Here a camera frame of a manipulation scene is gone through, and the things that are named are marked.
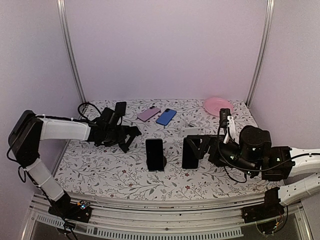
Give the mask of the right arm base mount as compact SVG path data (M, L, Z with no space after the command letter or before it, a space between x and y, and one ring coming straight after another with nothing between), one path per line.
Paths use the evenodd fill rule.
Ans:
M274 187L264 193L263 203L243 207L241 217L245 223L277 217L285 213L284 206L280 204L280 187Z

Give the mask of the black folding phone stand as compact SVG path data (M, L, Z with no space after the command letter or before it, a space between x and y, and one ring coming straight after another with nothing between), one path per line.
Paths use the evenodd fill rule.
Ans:
M118 146L124 153L127 153L135 137L141 134L137 126L121 126L118 134Z

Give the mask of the black phone blue edge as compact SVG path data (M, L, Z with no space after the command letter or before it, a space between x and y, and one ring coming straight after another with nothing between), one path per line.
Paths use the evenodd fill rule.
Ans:
M186 137L183 139L182 147L182 168L185 170L194 170L199 167L199 159L195 158L193 153L187 150Z

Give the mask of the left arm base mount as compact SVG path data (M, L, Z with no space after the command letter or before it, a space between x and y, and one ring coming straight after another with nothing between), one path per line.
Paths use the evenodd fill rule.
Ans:
M63 220L88 223L92 215L93 209L90 207L89 202L82 200L77 203L72 203L71 197L66 192L57 201L49 198L49 203L50 207L48 213L58 216Z

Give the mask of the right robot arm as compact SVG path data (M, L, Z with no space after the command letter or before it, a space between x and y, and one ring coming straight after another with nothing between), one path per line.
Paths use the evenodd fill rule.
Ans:
M183 140L182 167L195 169L199 160L208 154L208 161L216 167L230 167L245 177L278 182L298 175L309 174L296 183L275 187L265 192L264 203L258 213L269 218L278 205L288 206L299 199L320 191L320 151L289 146L272 146L267 130L246 125L235 142L229 131L225 136L188 135Z

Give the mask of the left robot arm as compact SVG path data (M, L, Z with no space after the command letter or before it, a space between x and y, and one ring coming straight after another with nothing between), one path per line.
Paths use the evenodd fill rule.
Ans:
M53 202L55 209L63 216L74 213L68 193L55 180L41 159L40 147L47 141L68 141L93 143L96 147L118 145L123 152L127 134L119 120L125 110L105 108L94 121L56 116L40 116L26 110L9 135L9 152L35 185Z

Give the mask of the black phone teal edge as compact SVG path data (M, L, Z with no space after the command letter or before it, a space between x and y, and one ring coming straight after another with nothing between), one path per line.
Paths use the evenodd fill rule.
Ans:
M146 164L149 171L164 170L163 141L160 138L145 141Z

